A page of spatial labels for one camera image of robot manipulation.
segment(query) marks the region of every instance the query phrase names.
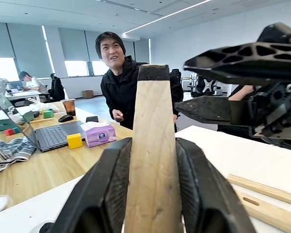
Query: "laptop keyboard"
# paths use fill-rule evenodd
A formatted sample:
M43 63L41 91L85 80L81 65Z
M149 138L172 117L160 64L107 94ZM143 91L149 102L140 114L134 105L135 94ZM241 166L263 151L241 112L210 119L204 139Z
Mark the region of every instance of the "laptop keyboard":
M42 128L40 131L47 147L54 147L67 142L67 133L60 126L54 125Z

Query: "floor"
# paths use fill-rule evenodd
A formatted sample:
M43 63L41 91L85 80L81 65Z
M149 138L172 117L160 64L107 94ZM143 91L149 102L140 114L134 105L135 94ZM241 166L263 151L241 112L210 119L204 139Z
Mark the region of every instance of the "floor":
M76 107L81 108L87 112L90 112L92 114L95 114L99 117L102 117L106 120L114 121L110 117L109 114L109 108L106 104L106 99L103 96L95 96L92 99L77 99L76 100ZM208 128L211 130L217 130L216 125L210 125L210 124L202 124L200 122L197 122L196 120L192 120L188 117L186 117L183 114L180 114L180 117L177 120L177 128L179 130L183 130L185 128L188 128L191 125L200 126L203 128Z

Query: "ceiling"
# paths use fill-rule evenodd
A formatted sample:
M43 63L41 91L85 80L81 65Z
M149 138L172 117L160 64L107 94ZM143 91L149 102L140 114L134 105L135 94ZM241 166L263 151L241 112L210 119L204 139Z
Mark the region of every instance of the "ceiling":
M0 0L0 22L123 33L202 1ZM151 38L284 1L289 0L212 0L135 30L130 34Z

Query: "striped cloth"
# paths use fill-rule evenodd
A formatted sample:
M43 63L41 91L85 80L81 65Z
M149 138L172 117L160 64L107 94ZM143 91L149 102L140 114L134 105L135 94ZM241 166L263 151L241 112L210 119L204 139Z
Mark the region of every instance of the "striped cloth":
M26 137L10 143L0 141L0 172L13 163L27 161L34 151L34 145Z

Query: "wooden plank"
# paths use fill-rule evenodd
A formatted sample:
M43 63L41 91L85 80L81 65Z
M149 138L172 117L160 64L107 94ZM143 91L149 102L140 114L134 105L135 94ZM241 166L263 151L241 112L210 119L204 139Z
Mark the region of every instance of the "wooden plank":
M248 214L278 229L291 233L291 212L235 190Z
M236 184L238 186L247 188L257 193L261 193L271 198L275 198L277 200L281 200L281 201L291 204L291 193L288 193L286 191L273 188L261 183L257 183L251 180L247 180L245 178L235 176L232 174L228 175L227 180L230 183Z
M168 73L168 66L139 70L125 233L183 232Z

